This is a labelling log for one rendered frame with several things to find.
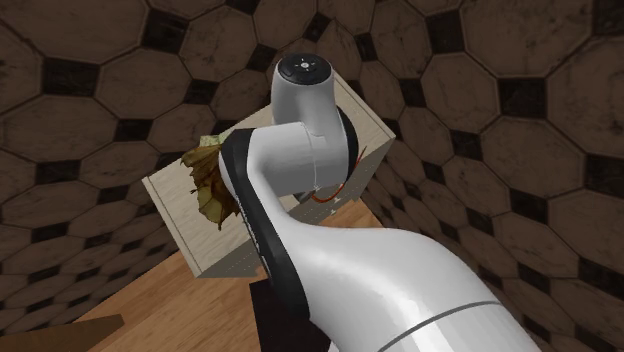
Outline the wilted green leafy vegetable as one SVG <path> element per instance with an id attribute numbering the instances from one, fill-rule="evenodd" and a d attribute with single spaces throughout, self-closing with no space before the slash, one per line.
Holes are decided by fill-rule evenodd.
<path id="1" fill-rule="evenodd" d="M 240 212 L 220 172 L 219 156 L 226 138 L 225 133 L 202 136 L 198 147 L 181 156 L 181 164 L 191 169 L 195 188 L 190 193 L 197 196 L 198 211 L 218 230 L 231 214 Z"/>

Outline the pale wooden cabinet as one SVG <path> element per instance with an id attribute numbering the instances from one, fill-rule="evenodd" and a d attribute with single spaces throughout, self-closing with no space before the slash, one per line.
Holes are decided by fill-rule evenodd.
<path id="1" fill-rule="evenodd" d="M 396 138 L 354 89 L 335 77 L 337 105 L 350 119 L 364 152 L 340 193 L 332 187 L 316 192 L 322 201 L 299 202 L 292 195 L 280 199 L 295 219 L 317 225 L 344 204 L 359 199 Z M 198 211 L 191 170 L 179 160 L 143 179 L 143 184 L 170 231 L 179 251 L 197 278 L 254 277 L 260 260 L 241 216 L 229 216 L 218 230 Z"/>

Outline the black robot stand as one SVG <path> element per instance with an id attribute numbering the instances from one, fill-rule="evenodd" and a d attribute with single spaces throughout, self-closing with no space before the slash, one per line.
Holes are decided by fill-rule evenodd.
<path id="1" fill-rule="evenodd" d="M 249 284 L 261 352 L 329 352 L 330 339 L 313 323 L 294 317 L 268 279 Z"/>

